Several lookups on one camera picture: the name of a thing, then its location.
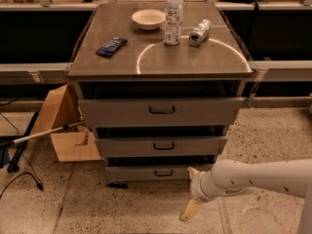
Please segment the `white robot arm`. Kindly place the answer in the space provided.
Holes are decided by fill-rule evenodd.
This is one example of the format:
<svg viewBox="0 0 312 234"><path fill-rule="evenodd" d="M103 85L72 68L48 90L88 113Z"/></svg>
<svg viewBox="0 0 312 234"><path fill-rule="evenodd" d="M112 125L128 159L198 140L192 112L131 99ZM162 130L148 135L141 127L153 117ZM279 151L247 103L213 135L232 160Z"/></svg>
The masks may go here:
<svg viewBox="0 0 312 234"><path fill-rule="evenodd" d="M190 196L181 221L190 220L204 203L254 187L304 198L297 234L312 234L312 159L246 164L219 158L208 172L188 171Z"/></svg>

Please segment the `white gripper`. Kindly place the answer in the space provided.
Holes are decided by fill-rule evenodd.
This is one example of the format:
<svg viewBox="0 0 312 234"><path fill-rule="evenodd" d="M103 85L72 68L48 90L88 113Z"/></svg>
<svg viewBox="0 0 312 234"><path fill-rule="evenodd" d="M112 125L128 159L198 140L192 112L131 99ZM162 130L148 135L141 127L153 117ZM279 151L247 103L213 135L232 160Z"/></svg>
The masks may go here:
<svg viewBox="0 0 312 234"><path fill-rule="evenodd" d="M199 172L193 167L188 167L190 181L190 195L184 211L179 220L187 222L198 213L202 207L201 203L212 201L217 196L215 183L210 172Z"/></svg>

